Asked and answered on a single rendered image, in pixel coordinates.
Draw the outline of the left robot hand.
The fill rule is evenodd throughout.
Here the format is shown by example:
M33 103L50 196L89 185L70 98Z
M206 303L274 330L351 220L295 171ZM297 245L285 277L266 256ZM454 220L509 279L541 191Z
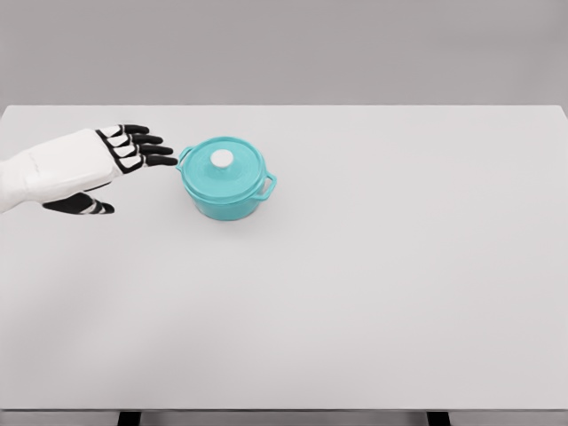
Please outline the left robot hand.
M27 201L70 215L109 215L112 204L91 192L143 168L178 164L172 148L143 125L79 130L25 152Z

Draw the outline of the teal lid with white knob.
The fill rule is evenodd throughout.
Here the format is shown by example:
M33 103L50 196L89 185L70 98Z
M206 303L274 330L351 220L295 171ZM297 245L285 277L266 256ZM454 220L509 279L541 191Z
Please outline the teal lid with white knob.
M190 194L211 201L233 201L251 194L264 183L263 156L240 138L211 138L185 148L177 169Z

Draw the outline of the teal pot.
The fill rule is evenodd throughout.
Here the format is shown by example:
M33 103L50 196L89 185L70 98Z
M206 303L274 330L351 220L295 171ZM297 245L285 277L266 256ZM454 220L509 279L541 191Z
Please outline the teal pot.
M266 167L264 183L251 194L233 201L203 200L190 194L184 184L183 187L192 198L195 207L200 211L200 213L202 213L202 215L218 221L234 221L240 220L255 212L255 210L257 210L263 202L270 198L276 185L276 176L269 172Z

